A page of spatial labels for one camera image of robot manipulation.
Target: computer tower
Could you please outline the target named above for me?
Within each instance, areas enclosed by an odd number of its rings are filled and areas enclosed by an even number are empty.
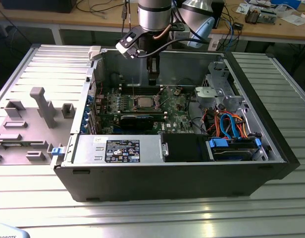
[[[77,0],[1,0],[5,9],[70,13]]]

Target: motherboard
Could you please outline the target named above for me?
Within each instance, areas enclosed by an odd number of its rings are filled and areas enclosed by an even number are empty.
[[[96,100],[99,134],[193,133],[179,86],[113,88]]]

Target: power supply label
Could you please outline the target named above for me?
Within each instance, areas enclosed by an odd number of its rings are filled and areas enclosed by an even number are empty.
[[[108,140],[106,142],[105,162],[140,162],[139,140]]]

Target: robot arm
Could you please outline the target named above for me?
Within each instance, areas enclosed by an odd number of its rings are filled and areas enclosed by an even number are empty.
[[[147,57],[149,85],[156,85],[159,76],[160,51],[153,54],[155,51],[165,50],[169,38],[176,41],[189,38],[189,30],[194,33],[191,39],[206,38],[214,24],[211,0],[188,0],[182,4],[175,18],[181,18],[191,28],[183,22],[171,22],[171,13],[172,0],[138,0],[139,26],[132,28],[116,45],[126,58],[139,57],[139,49],[150,55]],[[188,46],[200,47],[195,41],[186,42]]]

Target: wooden tabletop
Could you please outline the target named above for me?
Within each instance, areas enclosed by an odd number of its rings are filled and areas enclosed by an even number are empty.
[[[91,5],[97,3],[105,3],[107,0],[89,0]],[[256,25],[245,23],[245,15],[236,13],[237,5],[242,3],[242,0],[226,0],[227,8],[231,16],[236,22],[244,25],[242,36],[253,37],[268,37],[268,38],[282,38],[282,39],[295,39],[305,40],[305,24],[296,26],[286,22],[280,18],[277,19],[275,24],[258,23]],[[122,4],[122,0],[113,0],[112,2],[104,5],[96,6],[96,10],[101,10],[118,4]],[[89,10],[88,1],[84,0],[79,4],[83,10]],[[36,23],[54,23],[54,24],[71,24],[71,25],[87,25],[87,26],[107,26],[107,27],[121,27],[121,12],[122,6],[112,8],[105,11],[106,19],[99,17],[89,12],[82,12],[77,8],[73,8],[71,13],[56,13],[56,12],[43,12],[43,11],[26,11],[26,10],[6,10],[0,4],[2,12],[11,21],[23,22],[36,22]],[[300,6],[299,10],[305,10],[305,6]],[[132,26],[138,25],[137,4],[131,4],[131,23]],[[220,21],[217,29],[212,30],[213,34],[228,34],[228,28],[224,21]]]

